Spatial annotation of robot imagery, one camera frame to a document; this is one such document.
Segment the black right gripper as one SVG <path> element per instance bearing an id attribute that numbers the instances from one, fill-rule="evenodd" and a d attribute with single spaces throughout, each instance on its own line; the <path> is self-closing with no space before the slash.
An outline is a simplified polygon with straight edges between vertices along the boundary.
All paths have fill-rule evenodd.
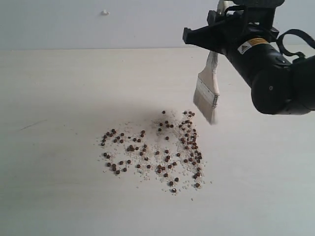
<path id="1" fill-rule="evenodd" d="M 228 59 L 269 59 L 279 55 L 270 45 L 279 34 L 273 27 L 276 10 L 226 10 L 233 5 L 219 3 L 216 10 L 210 10 L 208 26 L 184 28 L 184 43 L 217 52 Z"/>

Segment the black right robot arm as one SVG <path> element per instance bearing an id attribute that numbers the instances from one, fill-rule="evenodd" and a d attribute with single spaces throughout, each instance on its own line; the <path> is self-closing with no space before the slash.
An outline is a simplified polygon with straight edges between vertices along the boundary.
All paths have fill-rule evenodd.
<path id="1" fill-rule="evenodd" d="M 222 54 L 251 88 L 254 107 L 267 115 L 304 115 L 315 109 L 315 59 L 292 53 L 273 27 L 280 0 L 221 0 L 207 26 L 185 28 L 186 44 Z"/>

